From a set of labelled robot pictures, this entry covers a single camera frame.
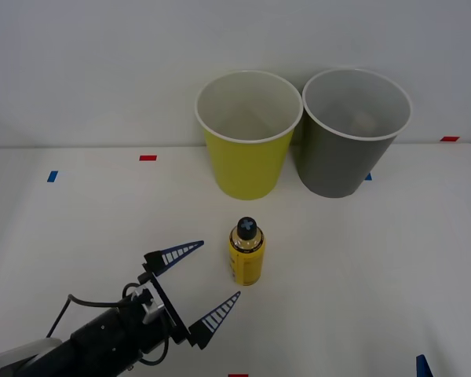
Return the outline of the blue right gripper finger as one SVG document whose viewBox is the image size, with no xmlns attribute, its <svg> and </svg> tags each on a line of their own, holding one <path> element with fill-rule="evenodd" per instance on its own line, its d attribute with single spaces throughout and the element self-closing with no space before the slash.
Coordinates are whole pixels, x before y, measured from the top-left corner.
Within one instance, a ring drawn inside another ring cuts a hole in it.
<svg viewBox="0 0 471 377">
<path fill-rule="evenodd" d="M 430 366 L 424 354 L 416 357 L 416 376 L 417 377 L 433 377 Z"/>
</svg>

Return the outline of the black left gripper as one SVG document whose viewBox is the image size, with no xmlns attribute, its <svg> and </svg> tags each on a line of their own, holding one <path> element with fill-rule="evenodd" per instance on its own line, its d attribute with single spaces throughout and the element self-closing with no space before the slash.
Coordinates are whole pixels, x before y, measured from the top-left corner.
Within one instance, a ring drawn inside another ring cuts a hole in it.
<svg viewBox="0 0 471 377">
<path fill-rule="evenodd" d="M 183 342 L 189 332 L 188 341 L 192 346 L 198 346 L 201 350 L 206 348 L 236 305 L 241 291 L 224 300 L 187 330 L 158 281 L 158 276 L 203 245 L 204 241 L 198 240 L 144 256 L 144 272 L 133 284 L 134 288 L 140 287 L 141 292 L 137 295 L 129 293 L 129 285 L 122 290 L 121 302 L 126 303 L 127 307 L 119 310 L 119 346 L 135 352 L 151 352 L 170 340 Z"/>
</svg>

